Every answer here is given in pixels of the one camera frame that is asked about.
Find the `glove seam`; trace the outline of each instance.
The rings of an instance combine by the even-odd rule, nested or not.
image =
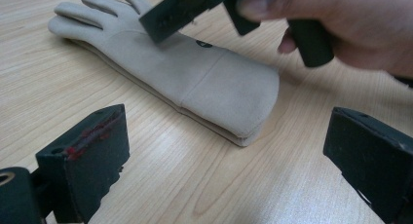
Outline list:
[[[111,35],[110,37],[108,37],[108,38],[106,39],[106,41],[105,41],[103,44],[101,44],[101,47],[104,48],[104,47],[106,46],[106,44],[109,43],[110,39],[112,39],[112,37],[117,36],[118,34],[124,33],[124,32],[137,32],[137,33],[139,33],[139,34],[142,34],[142,35],[144,35],[144,36],[149,37],[147,33],[142,32],[142,31],[133,30],[133,29],[130,29],[130,30],[122,30],[122,31],[119,31],[119,32]]]
[[[181,107],[183,107],[183,103],[185,102],[186,98],[191,95],[194,90],[200,85],[200,83],[206,78],[206,76],[210,73],[211,70],[213,70],[215,68],[215,65],[225,56],[228,54],[228,50],[225,50],[224,53],[222,53],[222,55],[219,57],[219,59],[216,60],[216,62],[210,67],[210,69],[204,74],[204,76],[200,79],[200,81],[198,81],[198,83],[196,85],[194,85],[194,87],[182,98],[182,100],[180,101],[179,105]]]
[[[270,105],[266,105],[266,107],[274,107],[274,104],[270,104]],[[255,118],[255,120],[258,122],[256,125],[254,125],[254,127],[252,127],[249,131],[243,131],[241,132],[239,137],[244,137],[244,138],[249,138],[250,136],[253,135],[254,132],[256,132],[256,130],[262,128],[264,122],[268,119],[268,116],[270,115],[270,112],[268,112],[268,115],[266,116],[264,113],[267,113],[265,111],[261,112],[261,115],[259,115],[258,117]]]

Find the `black clamp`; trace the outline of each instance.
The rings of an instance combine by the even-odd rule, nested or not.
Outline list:
[[[395,79],[397,79],[399,82],[403,83],[404,85],[407,85],[410,89],[413,89],[413,79],[411,78],[404,78],[400,76],[394,76]]]
[[[413,223],[413,138],[336,107],[323,153],[385,223]]]
[[[36,154],[39,167],[0,169],[0,222],[87,223],[128,160],[125,106],[93,112]]]
[[[140,22],[155,43],[160,43],[177,30],[192,22],[202,12],[224,3],[240,35],[259,27],[259,22],[249,21],[237,11],[239,0],[164,0],[146,13]],[[288,21],[292,37],[307,67],[318,67],[334,59],[330,36],[323,25],[314,19]]]

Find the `red stain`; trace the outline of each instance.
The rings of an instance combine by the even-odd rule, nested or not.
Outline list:
[[[67,155],[67,159],[77,160],[86,152],[89,144],[95,143],[97,140],[109,138],[110,131],[119,118],[120,116],[111,116],[106,121],[96,125],[93,129],[82,131],[80,139],[74,145],[64,150],[64,154]]]

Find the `glove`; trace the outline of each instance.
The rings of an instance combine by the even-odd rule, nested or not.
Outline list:
[[[100,56],[111,67],[240,146],[259,134],[277,100],[275,69],[181,35],[155,45],[139,18],[145,0],[61,3],[49,30]]]

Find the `table surface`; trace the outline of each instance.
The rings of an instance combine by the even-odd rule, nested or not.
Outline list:
[[[50,33],[63,1],[80,3],[0,0],[0,168],[34,171],[40,149],[95,110],[125,103],[131,157],[90,223],[382,223],[322,147],[334,106],[413,135],[413,92],[391,76],[337,60],[306,69],[297,53],[276,53],[283,20],[240,38],[219,6],[182,33],[281,76],[263,131],[241,148]]]

